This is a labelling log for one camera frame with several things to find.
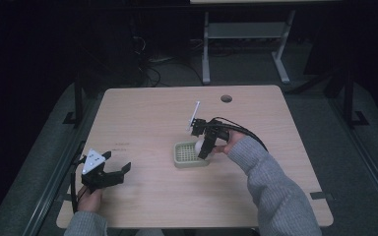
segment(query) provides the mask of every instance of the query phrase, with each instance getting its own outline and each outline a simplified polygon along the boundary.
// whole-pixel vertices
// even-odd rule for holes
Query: gray sleeve
[[[70,220],[65,236],[106,236],[106,219],[102,216],[87,211],[78,211]]]
[[[248,176],[247,187],[258,209],[260,235],[321,235],[312,207],[296,183],[250,137],[240,140],[228,157]]]

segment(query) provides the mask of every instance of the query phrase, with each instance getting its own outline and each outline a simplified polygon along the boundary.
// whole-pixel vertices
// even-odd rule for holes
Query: wooden table
[[[232,102],[221,101],[225,94]],[[105,172],[132,162],[124,184],[104,190],[100,214],[109,227],[258,226],[247,178],[224,154],[205,167],[174,166],[174,145],[199,140],[186,131],[197,100],[196,118],[220,116],[254,132],[306,193],[319,224],[333,223],[326,200],[310,197],[322,190],[278,87],[119,88],[105,93],[84,148],[84,154],[112,151]],[[67,227],[72,215],[66,201],[57,225]]]

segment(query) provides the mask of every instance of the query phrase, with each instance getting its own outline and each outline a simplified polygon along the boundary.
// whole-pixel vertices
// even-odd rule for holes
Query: person
[[[248,191],[258,209],[261,236],[322,235],[303,191],[257,141],[230,130],[228,143],[214,147],[213,152],[225,153],[247,175]],[[65,235],[106,235],[106,220],[96,214],[101,197],[101,190],[83,194]],[[144,234],[162,235],[161,231],[137,233]]]

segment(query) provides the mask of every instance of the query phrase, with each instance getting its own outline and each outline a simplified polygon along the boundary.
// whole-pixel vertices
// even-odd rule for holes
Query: human hand
[[[100,208],[103,189],[96,189],[93,193],[87,186],[79,190],[78,211],[89,211],[96,213]]]
[[[232,147],[235,146],[235,144],[237,144],[237,142],[239,140],[241,140],[242,138],[244,138],[245,135],[240,133],[240,132],[237,132],[237,131],[233,131],[233,130],[229,130],[229,139],[228,139],[228,142],[226,143],[225,146],[216,146],[213,148],[213,153],[220,153],[220,152],[223,152],[225,154],[229,154],[229,152],[231,151]]]

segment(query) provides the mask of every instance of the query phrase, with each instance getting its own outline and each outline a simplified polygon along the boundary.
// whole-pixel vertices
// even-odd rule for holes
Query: mesh basket
[[[195,152],[196,142],[179,143],[174,146],[174,166],[177,168],[199,167],[210,164]]]

